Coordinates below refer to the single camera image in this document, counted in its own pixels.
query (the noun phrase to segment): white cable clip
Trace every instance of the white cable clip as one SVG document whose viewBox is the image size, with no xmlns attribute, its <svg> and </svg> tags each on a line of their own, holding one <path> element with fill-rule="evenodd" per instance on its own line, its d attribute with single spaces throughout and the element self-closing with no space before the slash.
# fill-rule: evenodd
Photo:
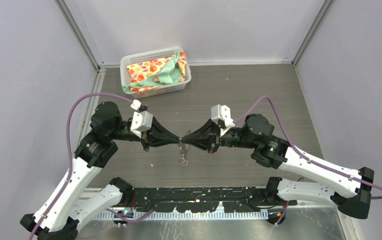
<svg viewBox="0 0 382 240">
<path fill-rule="evenodd" d="M 137 111 L 137 110 L 140 109 L 140 107 L 141 107 L 141 102 L 140 102 L 139 100 L 134 99 L 134 100 L 132 101 L 132 104 L 130 105 L 130 107 L 131 107 L 132 109 L 134 109 L 135 111 Z"/>
<path fill-rule="evenodd" d="M 229 129 L 235 127 L 234 120 L 231 118 L 231 109 L 226 105 L 218 104 L 212 107 L 211 120 L 217 125 L 221 120 L 224 122 L 225 128 L 220 129 L 220 137 L 226 134 Z"/>
</svg>

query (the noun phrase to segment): cable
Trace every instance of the cable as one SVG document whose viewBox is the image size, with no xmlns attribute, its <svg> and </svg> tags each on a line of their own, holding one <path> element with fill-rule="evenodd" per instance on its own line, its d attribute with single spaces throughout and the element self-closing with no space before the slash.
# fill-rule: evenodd
<svg viewBox="0 0 382 240">
<path fill-rule="evenodd" d="M 67 154 L 69 157 L 69 169 L 67 172 L 67 178 L 66 181 L 64 182 L 63 186 L 60 188 L 60 191 L 58 191 L 57 195 L 55 198 L 52 200 L 52 202 L 48 205 L 38 222 L 35 224 L 35 227 L 33 227 L 32 231 L 30 232 L 28 240 L 32 240 L 34 237 L 35 233 L 37 232 L 38 228 L 40 227 L 41 223 L 44 221 L 45 216 L 51 211 L 51 208 L 56 204 L 57 200 L 59 200 L 60 196 L 62 193 L 65 191 L 66 187 L 68 186 L 69 181 L 72 178 L 73 174 L 73 154 L 72 154 L 72 145 L 71 145 L 71 133 L 70 133 L 70 128 L 71 128 L 71 120 L 72 120 L 72 115 L 75 110 L 75 108 L 78 106 L 80 102 L 82 102 L 84 99 L 90 98 L 90 97 L 95 97 L 95 96 L 108 96 L 108 97 L 113 97 L 116 99 L 121 99 L 124 100 L 128 103 L 132 103 L 133 101 L 124 97 L 124 96 L 119 96 L 113 93 L 108 93 L 108 92 L 98 92 L 98 93 L 90 93 L 86 94 L 84 96 L 81 96 L 71 107 L 69 111 L 69 115 L 67 116 L 67 123 L 66 123 L 66 141 L 67 141 Z"/>
<path fill-rule="evenodd" d="M 294 143 L 290 140 L 290 137 L 288 136 L 287 132 L 285 131 L 285 128 L 284 128 L 284 125 L 280 119 L 280 116 L 278 114 L 278 111 L 277 111 L 277 108 L 275 107 L 274 103 L 272 102 L 271 98 L 269 96 L 261 96 L 259 99 L 257 99 L 254 104 L 250 107 L 250 109 L 248 109 L 248 111 L 246 113 L 244 113 L 244 115 L 242 115 L 240 118 L 238 118 L 238 120 L 235 120 L 233 121 L 234 124 L 238 123 L 239 121 L 243 120 L 249 113 L 251 113 L 255 107 L 262 101 L 262 100 L 268 100 L 269 103 L 270 103 L 270 106 L 272 107 L 272 110 L 273 110 L 273 113 L 275 114 L 276 116 L 276 119 L 278 120 L 278 124 L 279 124 L 279 127 L 281 128 L 286 140 L 289 142 L 289 145 L 292 147 L 292 149 L 300 156 L 302 157 L 303 159 L 305 159 L 306 161 L 310 162 L 311 164 L 314 164 L 322 169 L 325 169 L 325 170 L 328 170 L 330 172 L 333 172 L 335 174 L 338 174 L 338 175 L 341 175 L 349 180 L 354 180 L 356 182 L 359 182 L 361 184 L 365 184 L 367 186 L 370 186 L 372 188 L 375 188 L 375 189 L 379 189 L 382 191 L 382 186 L 379 186 L 379 185 L 376 185 L 374 183 L 371 183 L 371 182 L 368 182 L 368 181 L 365 181 L 365 180 L 362 180 L 362 179 L 359 179 L 359 178 L 352 178 L 352 176 L 350 176 L 349 174 L 346 174 L 344 172 L 341 172 L 341 171 L 338 171 L 336 169 L 333 169 L 331 167 L 328 167 L 328 166 L 325 166 L 319 162 L 316 162 L 316 161 L 313 161 L 313 160 L 310 160 L 306 155 L 304 155 L 303 153 L 301 153 L 299 151 L 299 149 L 297 149 L 296 145 L 294 145 Z M 382 196 L 373 196 L 371 197 L 371 199 L 375 200 L 375 199 L 382 199 Z"/>
<path fill-rule="evenodd" d="M 279 216 L 278 221 L 275 222 L 274 227 L 278 227 L 278 224 L 281 222 L 281 220 L 285 216 L 285 213 L 287 213 L 287 209 L 288 209 L 289 204 L 290 204 L 290 201 L 286 201 L 284 211 L 282 212 L 281 216 Z"/>
<path fill-rule="evenodd" d="M 273 209 L 276 206 L 278 206 L 278 205 L 273 205 L 273 206 L 268 206 L 268 207 L 257 207 L 257 208 L 258 209 Z"/>
<path fill-rule="evenodd" d="M 124 218 L 122 215 L 120 215 L 119 213 L 115 212 L 112 209 L 107 208 L 106 210 L 109 211 L 110 213 L 114 214 L 116 217 L 118 217 L 122 221 L 127 222 L 128 224 L 136 224 L 136 223 L 142 222 L 144 219 L 148 218 L 151 215 L 151 213 L 153 212 L 153 210 L 150 209 L 148 212 L 146 212 L 144 215 L 140 216 L 138 219 L 131 220 L 131 219 Z"/>
</svg>

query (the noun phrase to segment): orange patterned fabric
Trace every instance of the orange patterned fabric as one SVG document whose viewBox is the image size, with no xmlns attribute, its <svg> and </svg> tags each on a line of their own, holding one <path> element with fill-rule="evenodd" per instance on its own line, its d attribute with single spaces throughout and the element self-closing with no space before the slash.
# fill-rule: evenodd
<svg viewBox="0 0 382 240">
<path fill-rule="evenodd" d="M 154 74 L 159 73 L 167 62 L 174 58 L 175 54 L 169 57 L 161 57 L 152 59 L 150 61 L 143 61 L 135 64 L 128 65 L 126 68 L 131 76 L 130 82 L 142 82 L 145 81 L 148 77 L 153 76 Z M 180 77 L 180 82 L 185 81 L 185 67 L 187 64 L 187 59 L 185 53 L 182 51 L 179 54 L 179 60 L 177 61 L 177 66 L 179 67 L 182 75 Z M 132 92 L 145 92 L 154 88 L 160 87 L 150 86 L 150 87 L 131 87 L 130 90 Z"/>
</svg>

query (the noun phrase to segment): fabric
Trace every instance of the fabric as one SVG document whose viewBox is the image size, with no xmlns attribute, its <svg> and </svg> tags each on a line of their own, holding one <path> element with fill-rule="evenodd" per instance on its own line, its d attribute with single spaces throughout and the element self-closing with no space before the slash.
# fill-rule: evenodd
<svg viewBox="0 0 382 240">
<path fill-rule="evenodd" d="M 128 65 L 127 70 L 131 80 L 128 86 L 123 86 L 123 90 L 144 92 L 160 86 L 183 82 L 186 64 L 185 53 L 177 51 L 169 57 Z"/>
</svg>

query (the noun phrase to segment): black bracket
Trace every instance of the black bracket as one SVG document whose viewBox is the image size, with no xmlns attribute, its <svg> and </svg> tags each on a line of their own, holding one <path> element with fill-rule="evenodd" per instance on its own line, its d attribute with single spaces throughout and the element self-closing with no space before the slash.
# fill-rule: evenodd
<svg viewBox="0 0 382 240">
<path fill-rule="evenodd" d="M 86 161 L 88 168 L 104 168 L 117 150 L 114 141 L 92 130 L 80 141 L 74 155 Z"/>
<path fill-rule="evenodd" d="M 263 196 L 265 199 L 274 204 L 274 205 L 281 205 L 284 204 L 284 200 L 282 200 L 278 195 L 278 186 L 280 182 L 283 179 L 278 176 L 271 176 L 269 180 L 267 181 L 266 188 L 264 189 Z M 296 205 L 297 201 L 296 200 L 291 200 L 289 201 L 288 205 Z"/>
<path fill-rule="evenodd" d="M 374 182 L 374 170 L 362 167 L 359 172 L 362 180 Z M 361 183 L 360 188 L 356 189 L 356 196 L 345 198 L 335 193 L 331 196 L 331 200 L 338 205 L 338 210 L 343 214 L 356 219 L 367 219 L 371 207 L 371 189 L 372 187 Z"/>
<path fill-rule="evenodd" d="M 134 197 L 134 188 L 131 184 L 129 184 L 127 181 L 123 180 L 120 177 L 115 177 L 110 181 L 110 185 L 116 186 L 122 193 L 122 199 L 119 202 L 120 204 L 131 203 L 131 200 Z"/>
<path fill-rule="evenodd" d="M 78 230 L 76 229 L 78 223 L 79 220 L 73 220 L 71 217 L 68 217 L 66 225 L 64 225 L 63 229 L 49 232 L 50 230 L 47 227 L 44 229 L 38 227 L 35 235 L 37 236 L 37 240 L 74 240 L 78 236 Z M 35 222 L 34 215 L 31 213 L 24 215 L 20 220 L 20 224 L 26 230 L 32 232 L 37 223 Z"/>
</svg>

